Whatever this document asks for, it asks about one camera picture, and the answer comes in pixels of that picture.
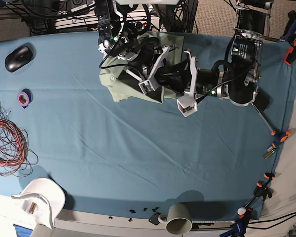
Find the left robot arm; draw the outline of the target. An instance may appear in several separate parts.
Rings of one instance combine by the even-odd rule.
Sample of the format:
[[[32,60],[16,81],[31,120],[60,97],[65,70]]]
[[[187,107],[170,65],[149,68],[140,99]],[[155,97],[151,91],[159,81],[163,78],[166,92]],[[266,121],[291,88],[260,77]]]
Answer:
[[[235,7],[234,36],[224,59],[211,69],[196,66],[197,59],[187,50],[187,59],[157,70],[157,82],[177,94],[177,105],[184,117],[197,112],[206,97],[228,99],[236,106],[254,104],[259,92],[260,50],[273,1],[239,0]]]

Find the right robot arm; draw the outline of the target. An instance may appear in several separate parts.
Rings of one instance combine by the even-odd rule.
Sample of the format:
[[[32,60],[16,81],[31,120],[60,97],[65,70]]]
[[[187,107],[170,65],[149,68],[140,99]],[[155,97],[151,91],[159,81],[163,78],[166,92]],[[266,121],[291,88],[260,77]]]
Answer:
[[[146,4],[147,24],[138,30],[129,22],[127,14],[136,8],[114,0],[96,1],[98,50],[104,55],[99,68],[110,75],[108,87],[117,99],[137,96],[159,101],[164,88],[158,82],[157,71],[166,65],[166,57],[175,46],[162,45],[159,37],[148,33],[151,17]]]

